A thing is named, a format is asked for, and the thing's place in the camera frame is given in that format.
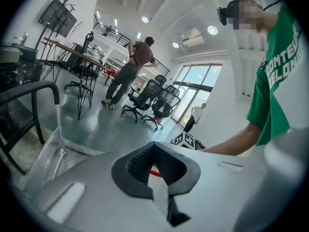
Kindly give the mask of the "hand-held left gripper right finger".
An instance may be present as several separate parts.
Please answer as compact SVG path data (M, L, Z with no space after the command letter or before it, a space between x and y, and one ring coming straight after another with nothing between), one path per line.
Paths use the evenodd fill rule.
M202 153L157 142L194 160L201 170L200 178L184 195L175 196L178 210L190 219L172 227L165 219L154 224L155 232L256 232L249 219L250 199L256 194L263 175L263 150L253 149L248 157Z

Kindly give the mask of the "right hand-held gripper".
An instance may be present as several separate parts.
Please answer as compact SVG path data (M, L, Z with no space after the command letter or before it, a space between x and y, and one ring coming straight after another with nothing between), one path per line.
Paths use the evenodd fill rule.
M180 133L178 136L176 136L175 139L171 140L171 143L173 145L189 148L189 149L195 149L195 140L194 138L189 135L186 132Z

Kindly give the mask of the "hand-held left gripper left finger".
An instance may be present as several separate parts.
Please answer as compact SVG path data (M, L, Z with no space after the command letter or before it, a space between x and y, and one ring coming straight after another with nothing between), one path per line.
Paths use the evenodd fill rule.
M169 232L169 223L152 199L127 195L135 179L113 170L116 161L134 152L123 148L90 156L42 184L34 165L25 193L45 230L53 232Z

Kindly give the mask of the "grey metal platform cart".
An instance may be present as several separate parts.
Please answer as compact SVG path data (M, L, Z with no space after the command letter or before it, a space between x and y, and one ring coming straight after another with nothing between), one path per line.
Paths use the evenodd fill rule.
M38 118L37 109L37 91L49 88L53 93L54 104L56 106L56 122L57 127L54 131L45 130L48 139L45 140L42 136L42 129ZM33 196L38 193L45 184L46 178L50 173L55 178L61 165L62 160L67 156L69 151L74 151L87 156L96 156L101 154L100 151L93 150L82 145L75 144L63 138L63 130L60 113L60 96L55 83L52 81L39 81L18 87L11 88L0 93L0 107L25 95L31 95L32 118L22 128L11 134L8 141L3 141L0 134L0 149L3 151L7 159L15 167L15 169L25 176L25 185L23 191ZM36 158L32 167L28 171L24 171L10 155L10 151L20 141L23 136L35 128L36 135L42 144L40 154Z

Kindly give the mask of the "person's right forearm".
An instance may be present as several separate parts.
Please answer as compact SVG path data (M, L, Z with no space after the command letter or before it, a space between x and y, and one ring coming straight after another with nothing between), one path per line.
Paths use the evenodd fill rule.
M249 123L246 128L242 129L233 137L218 145L210 148L204 148L202 152L238 156L255 146L260 134L260 129L254 124Z

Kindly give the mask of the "large glass door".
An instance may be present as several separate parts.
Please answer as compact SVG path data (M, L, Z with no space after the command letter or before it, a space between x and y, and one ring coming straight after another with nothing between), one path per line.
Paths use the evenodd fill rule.
M219 77L222 65L185 65L173 82L180 91L180 103L171 113L171 118L182 128L187 124L191 109L207 102Z

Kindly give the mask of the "white air conditioner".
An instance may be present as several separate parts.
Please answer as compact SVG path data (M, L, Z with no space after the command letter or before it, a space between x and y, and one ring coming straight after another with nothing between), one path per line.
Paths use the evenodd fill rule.
M188 47L204 44L204 38L197 28L193 28L184 34L180 35L183 45Z

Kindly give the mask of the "person's green shirt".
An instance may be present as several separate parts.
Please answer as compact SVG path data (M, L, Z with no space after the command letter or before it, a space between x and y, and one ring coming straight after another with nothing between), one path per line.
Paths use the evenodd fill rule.
M267 35L267 45L247 114L247 120L261 132L257 145L266 145L290 129L278 94L308 52L303 30L289 8L281 7L278 20Z

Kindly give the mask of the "brown wooden desk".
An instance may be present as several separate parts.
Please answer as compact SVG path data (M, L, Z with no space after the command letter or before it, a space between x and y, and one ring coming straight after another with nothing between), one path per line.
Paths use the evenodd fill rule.
M61 62L65 57L76 56L77 59L68 67L68 71L79 78L79 81L70 81L69 84L64 86L64 90L69 87L78 88L78 104L77 104L77 119L81 118L81 113L85 99L88 99L89 106L92 106L93 94L101 70L107 70L106 66L101 64L98 60L89 56L85 52L85 48L88 46L91 34L88 34L85 38L83 48L81 52L74 50L64 44L61 44L55 40L44 37L44 45L54 47L50 49L49 54L55 53L56 48L60 49L58 56L54 56L52 60L45 59L44 64L48 65L48 70L42 70L42 80L45 80L47 76L53 74L53 82L56 83L62 70Z

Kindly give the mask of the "black side table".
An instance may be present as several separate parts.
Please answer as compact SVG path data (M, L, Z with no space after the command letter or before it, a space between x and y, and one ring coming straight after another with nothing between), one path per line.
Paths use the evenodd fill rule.
M43 63L36 49L19 44L0 45L0 93L40 80Z

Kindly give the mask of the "black flat screen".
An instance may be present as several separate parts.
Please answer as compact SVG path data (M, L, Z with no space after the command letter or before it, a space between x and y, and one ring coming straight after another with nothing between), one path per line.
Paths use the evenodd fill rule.
M64 5L60 0L53 0L40 16L38 23L47 26L56 34L66 38L73 28L77 19L72 12L75 11L73 5Z

